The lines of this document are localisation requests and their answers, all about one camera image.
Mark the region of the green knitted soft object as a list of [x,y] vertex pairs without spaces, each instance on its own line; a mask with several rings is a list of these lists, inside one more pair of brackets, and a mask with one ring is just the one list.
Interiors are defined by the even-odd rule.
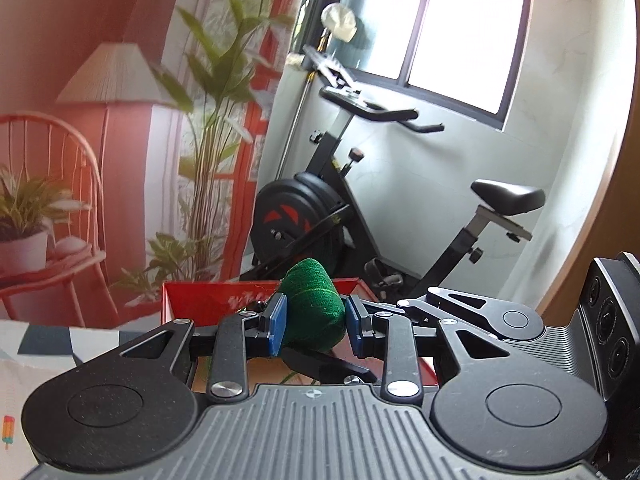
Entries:
[[329,274],[313,258],[292,266],[277,292],[288,300],[283,345],[327,352],[345,335],[345,306]]

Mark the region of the printed room backdrop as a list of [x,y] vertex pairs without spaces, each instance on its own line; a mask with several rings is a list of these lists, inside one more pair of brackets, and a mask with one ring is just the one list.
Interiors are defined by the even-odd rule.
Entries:
[[1,0],[1,313],[114,327],[235,278],[300,0]]

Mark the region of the red strawberry cardboard box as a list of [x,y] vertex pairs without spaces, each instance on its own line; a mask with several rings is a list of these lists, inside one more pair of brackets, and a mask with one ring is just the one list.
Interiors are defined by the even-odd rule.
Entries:
[[[355,294],[362,300],[378,301],[360,278],[337,278],[333,284],[341,295]],[[174,318],[190,318],[195,326],[216,325],[225,316],[245,308],[254,300],[267,300],[278,286],[279,281],[166,282],[162,289],[160,324]],[[340,358],[369,367],[381,377],[382,362],[373,358],[355,358],[347,339],[341,341],[334,351]],[[423,385],[437,386],[437,377],[430,363],[420,359]]]

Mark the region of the brown wooden door panel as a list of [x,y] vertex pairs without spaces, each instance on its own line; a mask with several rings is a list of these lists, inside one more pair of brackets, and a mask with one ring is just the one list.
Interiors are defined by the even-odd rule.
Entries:
[[540,304],[544,322],[567,323],[593,258],[639,252],[639,91],[634,90],[616,162],[599,186],[576,243]]

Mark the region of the white cloth on pole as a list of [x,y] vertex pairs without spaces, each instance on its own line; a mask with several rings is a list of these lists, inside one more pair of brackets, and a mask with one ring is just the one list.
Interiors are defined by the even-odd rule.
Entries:
[[324,28],[338,40],[351,42],[356,35],[356,15],[343,3],[328,4],[322,10],[320,20]]

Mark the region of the dark framed window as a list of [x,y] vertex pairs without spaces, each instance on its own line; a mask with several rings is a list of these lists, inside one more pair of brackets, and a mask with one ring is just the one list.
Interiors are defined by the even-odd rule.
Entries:
[[303,0],[292,48],[316,44],[321,11],[348,6],[357,30],[329,51],[358,80],[502,129],[532,0]]

